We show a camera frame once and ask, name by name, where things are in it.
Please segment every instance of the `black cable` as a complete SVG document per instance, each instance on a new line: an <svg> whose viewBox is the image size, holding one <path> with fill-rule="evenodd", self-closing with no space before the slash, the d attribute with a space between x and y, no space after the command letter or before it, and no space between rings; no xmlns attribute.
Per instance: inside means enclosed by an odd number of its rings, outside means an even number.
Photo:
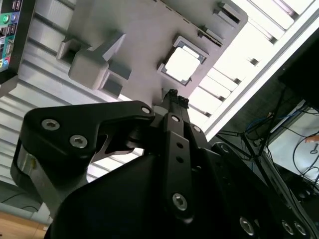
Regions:
<svg viewBox="0 0 319 239"><path fill-rule="evenodd" d="M38 208L35 208L34 206L26 206L26 207L23 207L23 208L21 208L21 209L25 209L25 208L33 208L33 209L36 209L37 212L39 211L39 209L38 209Z"/></svg>
<svg viewBox="0 0 319 239"><path fill-rule="evenodd" d="M310 178L306 177L306 174L307 174L309 171L313 170L313 169L317 169L318 172L319 172L319 168L316 167L316 166L314 166L314 167L308 169L306 172L303 173L303 179L304 179L304 178L307 178L307 179L309 179L310 181L312 181Z"/></svg>
<svg viewBox="0 0 319 239"><path fill-rule="evenodd" d="M272 163L273 163L273 165L274 165L275 170L278 172L279 176L280 176L281 179L283 180L283 178L282 178L280 172L279 172L278 169L276 168L276 165L275 165L275 163L274 163L274 160L273 160L273 156L272 156L272 154L271 154L271 151L269 150L269 147L268 147L268 146L269 146L269 138L267 139L267 142L268 142L268 145L267 145L268 155L269 155L270 158L271 158L271 161L272 161ZM293 193L292 193L292 191L291 191L291 189L290 189L289 187L288 187L288 191L289 191L290 197L292 198L292 200L293 200L293 202L294 202L294 205L295 205L296 209L298 210L299 214L303 217L303 219L305 220L305 222L308 224L309 229L311 229L311 231L313 232L313 234L316 235L316 233L313 231L311 225L309 224L308 220L305 218L305 216L302 214L302 212L300 211L299 207L297 206L296 200L295 200L295 198L293 197Z"/></svg>
<svg viewBox="0 0 319 239"><path fill-rule="evenodd" d="M5 203L6 201L8 201L8 200L10 200L10 199L12 199L12 198L14 198L14 197L16 197L16 196L22 195L22 194L25 194L25 193L18 193L18 194L15 194L15 195L13 195L12 197L9 197L9 198L5 199L5 200L4 200L4 201L2 201L1 203Z"/></svg>
<svg viewBox="0 0 319 239"><path fill-rule="evenodd" d="M316 180L315 180L315 182L314 182L314 184L313 184L313 190L311 191L311 194L314 193L315 187L316 187L318 181L319 181L319 173L318 173L317 178L316 178Z"/></svg>
<svg viewBox="0 0 319 239"><path fill-rule="evenodd" d="M310 112L307 112L307 111L300 111L300 112L303 112L303 113L305 113L305 114L309 114L309 115L314 115L314 116L319 116L318 114L318 112L317 113L310 113Z"/></svg>
<svg viewBox="0 0 319 239"><path fill-rule="evenodd" d="M294 149L294 152L293 152L293 163L294 163L294 166L295 166L295 168L297 169L297 171L300 172L300 175L302 175L303 173L299 170L299 168L298 168L297 165L296 165L295 154L296 154L297 148L299 147L299 145L300 145L304 140L306 140L306 139L309 138L309 137L315 136L315 135L317 135L318 133L319 133L319 131L317 131L316 133L313 133L313 134L311 134L311 135L305 137L305 138L302 139L299 143L297 143L297 145L296 145L296 147L295 147L295 149ZM310 166L307 170L311 169L311 168L314 166L314 164L318 161L318 159L319 159L319 155L316 157L316 159L314 160L314 162L311 164L311 166Z"/></svg>
<svg viewBox="0 0 319 239"><path fill-rule="evenodd" d="M307 137L308 137L308 136L304 136L304 135L302 135L302 134L299 134L299 133L293 131L292 129L289 129L288 127L285 127L285 126L282 126L282 125L281 125L280 127L281 127L281 128L285 128L285 129L291 131L292 133L295 133L296 135L299 135L299 136L301 136L301 137L304 137L304 138L307 138Z"/></svg>

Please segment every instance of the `wire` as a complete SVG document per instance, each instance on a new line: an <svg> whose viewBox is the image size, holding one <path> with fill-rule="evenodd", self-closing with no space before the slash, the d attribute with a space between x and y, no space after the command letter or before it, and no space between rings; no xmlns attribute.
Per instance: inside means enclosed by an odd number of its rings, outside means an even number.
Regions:
<svg viewBox="0 0 319 239"><path fill-rule="evenodd" d="M272 163L273 163L273 165L274 165L275 170L278 172L279 176L280 176L281 179L283 180L283 178L282 178L280 172L279 172L278 169L276 168L276 165L275 165L274 160L273 160L273 156L272 156L271 151L269 150L269 147L268 147L268 146L269 146L269 138L267 139L267 144L266 144L266 147L267 147L267 150L268 150L268 155L269 155L270 158L271 158L271 161L272 161ZM305 218L305 216L302 214L302 212L300 211L299 207L297 206L296 199L295 199L295 197L293 196L293 193L292 193L292 191L291 191L291 189L290 189L289 187L288 187L288 191L289 191L290 197L292 198L292 200L293 200L293 202L294 202L294 205L295 205L296 209L297 209L298 212L299 212L299 215L303 217L303 219L305 220L305 222L308 224L309 229L313 232L314 235L316 235L316 233L313 231L311 225L309 224L307 218Z"/></svg>
<svg viewBox="0 0 319 239"><path fill-rule="evenodd" d="M299 134L299 133L297 133L297 132L295 132L295 131L293 131L292 129L289 129L289 128L287 128L287 127L285 127L285 126L280 126L281 128L285 128L285 129L287 129L287 130L289 130L289 131L291 131L291 132L293 132L293 133L295 133L296 135L299 135L299 136L301 136L301 137L304 137L304 138L307 138L308 136L304 136L304 135L302 135L302 134Z"/></svg>
<svg viewBox="0 0 319 239"><path fill-rule="evenodd" d="M9 198L5 199L5 200L2 201L1 203L5 203L6 201L8 201L8 200L10 200L10 199L12 199L12 198L14 198L14 197L17 197L17 196L19 196L19 195L22 195L22 194L24 194L24 193L15 194L15 195L13 195L12 197L9 197Z"/></svg>
<svg viewBox="0 0 319 239"><path fill-rule="evenodd" d="M310 112L307 112L307 111L301 111L301 110L299 110L300 112L303 112L303 113L305 113L305 114L309 114L309 115L314 115L314 116L319 116L318 114L318 112L317 113L310 113Z"/></svg>
<svg viewBox="0 0 319 239"><path fill-rule="evenodd" d="M314 193L315 187L316 187L316 185L317 185L318 180L319 180L319 173L318 173L317 178L316 178L316 180L315 180L315 182L314 182L314 184L313 184L313 190L312 190L311 194Z"/></svg>
<svg viewBox="0 0 319 239"><path fill-rule="evenodd" d="M39 209L38 209L38 208L35 208L34 206L26 206L26 207L23 207L23 208L21 208L21 209L25 209L25 208L33 208L33 209L36 209L37 212L39 211Z"/></svg>
<svg viewBox="0 0 319 239"><path fill-rule="evenodd" d="M299 143L297 143L296 147L294 148L294 152L293 152L293 163L294 163L294 166L295 166L295 168L297 169L297 171L300 172L300 175L303 175L304 173L302 173L302 172L299 170L299 168L297 167L297 165L296 165L295 154L296 154L297 148L299 147L299 145L300 145L306 138L315 136L315 135L317 135L318 133L319 133L319 131L317 131L316 133L311 134L311 135L309 135L309 136L303 138ZM314 164L318 161L318 159L319 159L319 154L318 154L318 156L316 157L316 159L314 160L314 162L311 164L311 166L310 166L307 170L311 169L311 168L314 166Z"/></svg>
<svg viewBox="0 0 319 239"><path fill-rule="evenodd" d="M311 180L310 178L306 177L306 174L307 174L309 171L313 170L313 169L317 169L318 172L319 172L319 168L316 167L316 166L314 166L314 167L308 169L306 172L303 173L303 179L304 179L304 178L307 178L307 179Z"/></svg>
<svg viewBox="0 0 319 239"><path fill-rule="evenodd" d="M303 113L306 113L306 114L310 114L310 115L317 115L317 114L319 114L319 112L317 112L317 113L309 113L309 112L303 111L303 110L301 110L301 109L299 108L299 109L297 109L294 113L292 113L291 115L281 116L281 117L278 117L277 119L278 119L278 120L282 120L282 119L284 119L284 118L290 118L290 117L293 117L293 116L297 115L297 114L300 113L300 112L303 112ZM254 124L256 124L256 123L258 123L258 122L260 122L260 121L266 120L266 119L270 119L271 117L272 117L272 115L269 116L269 117L263 117L263 118L254 120L253 122L251 122L251 123L248 125L248 127L246 128L246 131L248 131Z"/></svg>

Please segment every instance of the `screw hole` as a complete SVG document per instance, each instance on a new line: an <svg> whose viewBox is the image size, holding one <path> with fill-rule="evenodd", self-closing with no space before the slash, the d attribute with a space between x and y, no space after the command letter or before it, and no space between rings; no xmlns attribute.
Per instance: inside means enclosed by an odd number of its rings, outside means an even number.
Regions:
<svg viewBox="0 0 319 239"><path fill-rule="evenodd" d="M83 140L80 139L80 138L76 138L76 139L74 139L74 142L76 142L76 143L83 143Z"/></svg>
<svg viewBox="0 0 319 239"><path fill-rule="evenodd" d="M177 146L178 146L179 148L184 148L184 146L183 146L181 143L177 143Z"/></svg>
<svg viewBox="0 0 319 239"><path fill-rule="evenodd" d="M176 160L177 160L179 163L184 163L184 159L182 159L181 157L176 157Z"/></svg>
<svg viewBox="0 0 319 239"><path fill-rule="evenodd" d="M53 123L53 122L48 122L46 123L46 126L50 127L50 128L53 128L56 126L56 123Z"/></svg>

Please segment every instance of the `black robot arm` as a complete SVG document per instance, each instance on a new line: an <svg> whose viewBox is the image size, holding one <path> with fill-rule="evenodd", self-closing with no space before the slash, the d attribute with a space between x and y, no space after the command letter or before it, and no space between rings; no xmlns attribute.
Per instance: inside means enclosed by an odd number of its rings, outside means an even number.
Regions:
<svg viewBox="0 0 319 239"><path fill-rule="evenodd" d="M226 145L211 147L171 90L141 102L35 109L11 174L54 218L46 238L310 238L302 222ZM143 156L88 183L90 163Z"/></svg>

